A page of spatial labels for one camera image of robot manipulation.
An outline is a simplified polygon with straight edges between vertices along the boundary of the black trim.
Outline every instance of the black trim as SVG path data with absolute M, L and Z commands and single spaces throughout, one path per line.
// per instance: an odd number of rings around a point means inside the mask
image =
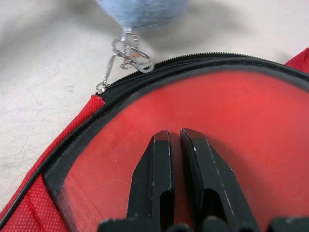
M 116 94 L 112 99 L 109 99 L 109 101 L 106 102 L 106 104 L 100 108 L 97 112 L 95 112 L 89 119 L 87 119 L 84 123 L 82 123 L 79 127 L 77 127 L 73 132 L 71 132 L 51 153 L 50 155 L 42 162 L 42 164 L 38 167 L 38 169 L 33 173 L 29 181 L 25 184 L 25 186 L 22 188 L 20 193 L 18 194 L 17 198 L 12 203 L 9 210 L 6 212 L 4 217 L 0 221 L 0 230 L 5 226 L 7 221 L 10 219 L 16 208 L 19 206 L 21 201 L 23 200 L 24 196 L 26 195 L 27 191 L 30 189 L 30 187 L 33 185 L 37 177 L 40 175 L 40 173 L 43 171 L 43 169 L 49 164 L 49 162 L 58 155 L 59 152 L 70 142 L 72 141 L 79 133 L 83 132 L 83 130 L 92 124 L 94 121 L 96 121 L 100 116 L 103 116 L 107 114 L 110 110 L 112 110 L 115 106 L 119 105 L 123 99 L 127 98 L 130 94 L 132 94 L 134 91 L 138 90 L 139 88 L 146 87 L 150 85 L 151 83 L 154 83 L 155 81 L 165 79 L 169 76 L 174 76 L 181 72 L 188 72 L 191 70 L 201 69 L 201 68 L 208 68 L 213 66 L 222 66 L 222 65 L 244 65 L 244 66 L 257 66 L 257 67 L 264 67 L 269 68 L 271 70 L 275 71 L 281 71 L 286 74 L 293 75 L 294 77 L 301 79 L 305 82 L 293 82 L 295 80 L 293 78 L 292 81 L 294 84 L 297 84 L 299 87 L 304 88 L 305 90 L 309 91 L 309 75 L 295 70 L 293 68 L 280 65 L 271 61 L 266 60 L 259 60 L 259 59 L 253 59 L 253 58 L 225 58 L 220 60 L 211 60 L 211 61 L 202 61 L 199 63 L 189 64 L 189 65 L 183 65 L 180 67 L 177 67 L 175 69 L 166 70 L 164 73 L 156 73 L 156 75 L 152 75 L 151 77 L 148 77 L 147 79 L 139 80 L 138 83 L 135 85 L 126 88 L 123 92 L 120 94 Z

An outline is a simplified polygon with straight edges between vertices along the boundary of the black zipper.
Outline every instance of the black zipper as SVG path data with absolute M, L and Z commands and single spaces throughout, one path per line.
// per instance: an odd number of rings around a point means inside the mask
M 191 54 L 191 55 L 185 55 L 185 56 L 179 56 L 171 59 L 167 59 L 164 61 L 161 61 L 159 63 L 155 64 L 155 69 L 152 72 L 148 73 L 142 73 L 142 72 L 134 72 L 130 75 L 127 75 L 118 81 L 115 81 L 114 83 L 106 86 L 106 91 L 109 89 L 112 89 L 114 87 L 117 87 L 119 85 L 128 83 L 130 81 L 136 80 L 138 78 L 143 78 L 147 75 L 154 74 L 157 72 L 161 72 L 170 68 L 175 68 L 178 66 L 186 65 L 186 64 L 192 64 L 196 62 L 206 61 L 206 60 L 213 60 L 213 59 L 222 59 L 222 58 L 255 58 L 260 59 L 253 56 L 243 55 L 243 54 L 236 54 L 236 53 L 224 53 L 224 52 L 208 52 L 208 53 L 198 53 L 198 54 Z

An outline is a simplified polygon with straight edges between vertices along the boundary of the zipper pull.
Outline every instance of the zipper pull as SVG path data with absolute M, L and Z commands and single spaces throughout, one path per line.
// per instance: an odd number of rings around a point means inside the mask
M 117 49 L 119 43 L 123 44 L 123 52 Z M 102 94 L 106 91 L 106 87 L 108 86 L 107 81 L 110 77 L 116 57 L 121 57 L 124 59 L 124 61 L 120 64 L 121 69 L 128 69 L 127 66 L 131 65 L 142 73 L 148 73 L 153 71 L 155 68 L 155 64 L 152 59 L 146 53 L 139 50 L 139 39 L 131 29 L 125 31 L 120 39 L 112 42 L 112 50 L 114 54 L 108 62 L 107 71 L 103 81 L 98 83 L 96 86 L 97 94 Z

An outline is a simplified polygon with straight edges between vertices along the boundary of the red bag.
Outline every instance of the red bag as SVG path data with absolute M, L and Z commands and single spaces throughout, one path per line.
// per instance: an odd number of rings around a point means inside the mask
M 0 214 L 1 231 L 95 231 L 125 218 L 133 171 L 152 135 L 169 130 L 174 223 L 190 224 L 179 131 L 199 131 L 235 171 L 262 231 L 308 216 L 309 49 L 286 66 L 198 54 L 134 73 L 93 95 L 28 172 Z

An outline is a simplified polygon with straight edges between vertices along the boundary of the blue pom-pom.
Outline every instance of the blue pom-pom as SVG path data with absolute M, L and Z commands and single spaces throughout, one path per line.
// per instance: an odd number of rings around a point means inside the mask
M 164 26 L 183 14 L 189 0 L 98 0 L 98 4 L 124 29 Z

